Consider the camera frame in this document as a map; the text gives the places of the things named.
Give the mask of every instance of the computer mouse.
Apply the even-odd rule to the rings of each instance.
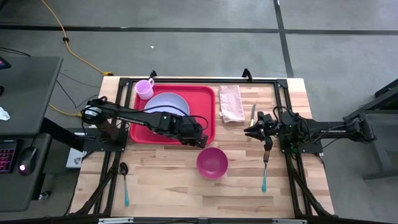
[[[35,147],[27,147],[22,150],[18,157],[18,170],[21,175],[33,173],[36,167],[36,157],[38,150]]]

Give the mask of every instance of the mug handle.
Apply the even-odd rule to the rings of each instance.
[[[153,78],[149,78],[148,82],[150,83],[151,86],[155,85],[155,80]]]

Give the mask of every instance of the yellow cable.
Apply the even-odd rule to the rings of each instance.
[[[60,109],[57,109],[57,108],[54,107],[53,105],[49,105],[49,106],[51,106],[54,110],[58,111],[58,112],[61,113],[61,114],[64,114],[64,115],[67,115],[67,116],[76,116],[76,117],[81,118],[81,114],[80,114],[80,113],[76,113],[76,114],[67,113],[67,112],[64,112],[64,111],[62,111],[62,110],[60,110]]]
[[[57,20],[58,24],[60,25],[60,27],[61,27],[61,29],[62,29],[62,32],[63,32],[63,36],[64,36],[64,38],[65,38],[64,43],[67,45],[67,48],[68,48],[69,52],[70,52],[73,56],[75,56],[76,58],[78,58],[79,60],[81,60],[82,62],[85,62],[86,64],[88,64],[89,66],[91,66],[92,68],[94,68],[95,70],[97,70],[97,71],[99,71],[100,73],[102,73],[104,76],[113,75],[113,72],[103,72],[103,71],[101,71],[99,68],[95,67],[93,64],[89,63],[89,62],[86,61],[85,59],[83,59],[83,58],[77,56],[77,54],[73,53],[73,51],[70,49],[69,44],[68,44],[69,39],[68,39],[68,37],[67,37],[67,33],[65,32],[65,29],[63,28],[63,26],[62,26],[60,20],[58,19],[57,15],[53,12],[53,10],[50,8],[50,6],[49,6],[47,3],[45,3],[44,0],[42,0],[42,3],[49,9],[49,11],[53,14],[53,16],[54,16],[55,19]]]

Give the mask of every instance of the spoon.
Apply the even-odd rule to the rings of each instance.
[[[127,167],[127,164],[125,162],[120,163],[120,173],[124,177],[124,205],[129,206],[130,201],[129,201],[129,194],[127,193],[127,183],[126,183],[126,176],[127,173],[129,172],[129,168]]]

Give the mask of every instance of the pink dish towel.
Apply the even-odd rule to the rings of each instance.
[[[220,86],[220,105],[225,123],[244,121],[241,90],[238,85]]]

